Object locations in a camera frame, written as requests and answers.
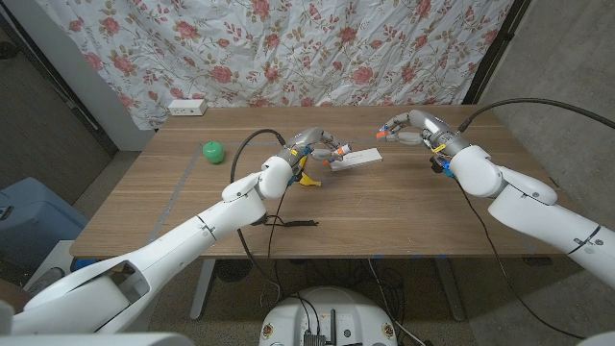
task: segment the wooden table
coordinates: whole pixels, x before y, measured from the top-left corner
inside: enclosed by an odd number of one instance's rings
[[[262,108],[208,110],[200,117],[171,117],[141,153],[71,247],[83,259],[105,259],[133,251],[220,200],[229,183],[232,158],[252,132],[271,128],[289,138],[320,126],[354,150],[377,147],[382,162],[331,172],[308,159],[306,173],[322,187],[293,185],[283,200],[284,221],[313,219],[318,227],[277,227],[273,259],[415,258],[493,256],[478,219],[455,182],[431,171],[423,146],[376,142],[376,132],[393,115],[411,109],[431,112],[451,126],[477,106]],[[559,194],[559,204],[575,209],[506,127],[490,112],[478,117],[464,136],[492,155],[496,164],[535,177]],[[200,145],[219,141],[225,159],[213,165]],[[272,135],[254,139],[243,152],[236,178],[259,171],[280,147]],[[487,212],[488,199],[471,198],[504,256],[558,252],[510,230]],[[279,201],[265,201],[273,214]],[[245,227],[255,258],[267,257],[271,228]],[[236,234],[219,240],[203,256],[245,258]]]

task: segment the floral curtain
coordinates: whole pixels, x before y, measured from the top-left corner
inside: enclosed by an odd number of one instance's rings
[[[37,0],[141,129],[210,107],[455,104],[512,0]]]

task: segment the power strip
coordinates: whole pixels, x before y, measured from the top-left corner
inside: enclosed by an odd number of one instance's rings
[[[208,105],[205,100],[173,100],[169,105],[171,115],[203,115]]]

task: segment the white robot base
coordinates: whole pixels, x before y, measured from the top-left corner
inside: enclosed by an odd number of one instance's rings
[[[325,342],[337,346],[397,345],[391,319],[366,297],[336,286],[307,288],[299,296],[293,294],[269,311],[260,330],[259,346],[311,346],[325,345]]]

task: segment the robotic arm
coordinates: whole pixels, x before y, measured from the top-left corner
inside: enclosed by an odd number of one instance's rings
[[[318,142],[328,149],[314,149]],[[132,253],[71,273],[35,296],[12,319],[11,334],[110,334],[124,331],[160,290],[218,239],[263,220],[262,200],[280,198],[301,173],[300,159],[342,160],[350,146],[320,128],[288,141],[261,171],[222,191],[222,201]],[[130,276],[111,274],[123,267]]]
[[[408,125],[421,133],[399,132]],[[615,233],[559,206],[557,194],[548,185],[494,164],[484,150],[424,111],[393,117],[377,138],[425,144],[434,153],[434,170],[455,176],[471,195],[494,199],[488,211],[498,221],[550,244],[615,288]]]

